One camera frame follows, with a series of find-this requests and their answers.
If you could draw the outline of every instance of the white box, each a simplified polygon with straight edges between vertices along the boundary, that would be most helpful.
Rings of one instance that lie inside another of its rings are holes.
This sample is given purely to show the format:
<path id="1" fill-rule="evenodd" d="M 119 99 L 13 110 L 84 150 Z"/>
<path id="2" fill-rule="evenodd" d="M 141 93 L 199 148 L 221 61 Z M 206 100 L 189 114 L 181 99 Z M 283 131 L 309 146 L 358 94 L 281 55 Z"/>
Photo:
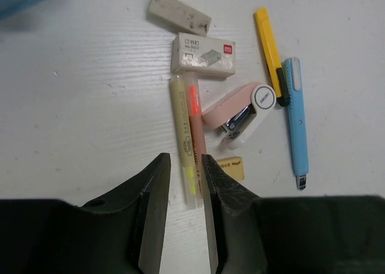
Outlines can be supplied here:
<path id="1" fill-rule="evenodd" d="M 178 0 L 151 0 L 149 13 L 178 27 L 181 32 L 206 36 L 211 17 Z"/>
<path id="2" fill-rule="evenodd" d="M 235 73 L 235 42 L 179 33 L 173 42 L 171 72 L 195 71 L 207 76 Z"/>

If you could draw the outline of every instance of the yellow highlighter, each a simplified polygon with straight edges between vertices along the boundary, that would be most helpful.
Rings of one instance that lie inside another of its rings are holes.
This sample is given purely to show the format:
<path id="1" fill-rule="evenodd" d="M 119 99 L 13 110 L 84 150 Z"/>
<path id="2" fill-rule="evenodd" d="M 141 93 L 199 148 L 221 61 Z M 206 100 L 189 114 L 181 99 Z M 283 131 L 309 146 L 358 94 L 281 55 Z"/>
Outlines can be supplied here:
<path id="1" fill-rule="evenodd" d="M 202 197 L 199 192 L 197 169 L 195 166 L 185 85 L 181 75 L 174 75 L 170 79 L 170 93 L 173 103 L 180 163 L 185 184 L 186 202 L 188 208 L 195 209 L 202 206 Z"/>
<path id="2" fill-rule="evenodd" d="M 290 94 L 288 84 L 283 73 L 281 60 L 279 58 L 276 41 L 274 39 L 273 29 L 271 28 L 269 15 L 265 7 L 262 7 L 254 14 L 257 23 L 260 39 L 262 41 L 263 51 L 266 56 L 267 66 L 276 92 L 277 102 L 282 107 L 289 105 Z"/>

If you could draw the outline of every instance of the staple box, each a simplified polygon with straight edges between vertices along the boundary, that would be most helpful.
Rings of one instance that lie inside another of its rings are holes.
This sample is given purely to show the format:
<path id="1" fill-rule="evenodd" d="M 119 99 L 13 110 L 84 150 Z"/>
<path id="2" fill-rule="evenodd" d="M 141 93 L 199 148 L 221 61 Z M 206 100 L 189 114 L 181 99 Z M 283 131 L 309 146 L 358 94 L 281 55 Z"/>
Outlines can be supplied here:
<path id="1" fill-rule="evenodd" d="M 207 76 L 235 73 L 235 42 L 179 33 L 173 42 L 171 72 L 195 71 Z"/>

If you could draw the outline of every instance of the yellow utility knife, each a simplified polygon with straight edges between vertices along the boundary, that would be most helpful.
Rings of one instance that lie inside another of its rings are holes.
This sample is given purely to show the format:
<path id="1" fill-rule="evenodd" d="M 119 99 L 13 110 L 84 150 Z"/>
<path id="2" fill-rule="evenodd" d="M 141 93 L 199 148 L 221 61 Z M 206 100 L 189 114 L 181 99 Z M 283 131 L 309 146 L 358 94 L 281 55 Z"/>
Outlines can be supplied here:
<path id="1" fill-rule="evenodd" d="M 276 41 L 274 39 L 273 29 L 271 28 L 269 15 L 265 7 L 262 7 L 254 14 L 257 23 L 260 39 L 262 41 L 263 51 L 266 56 L 267 66 L 276 92 L 277 102 L 282 107 L 289 105 L 290 94 L 288 84 L 283 74 L 281 60 L 279 58 Z"/>

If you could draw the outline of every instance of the gray eraser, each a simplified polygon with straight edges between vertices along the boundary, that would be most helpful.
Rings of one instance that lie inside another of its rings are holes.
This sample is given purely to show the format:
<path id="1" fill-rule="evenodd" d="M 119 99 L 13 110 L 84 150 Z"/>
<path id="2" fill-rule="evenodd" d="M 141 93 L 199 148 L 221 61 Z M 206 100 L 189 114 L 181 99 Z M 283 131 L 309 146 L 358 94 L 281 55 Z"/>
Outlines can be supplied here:
<path id="1" fill-rule="evenodd" d="M 149 13 L 200 36 L 207 35 L 211 24 L 211 17 L 178 0 L 151 0 Z"/>

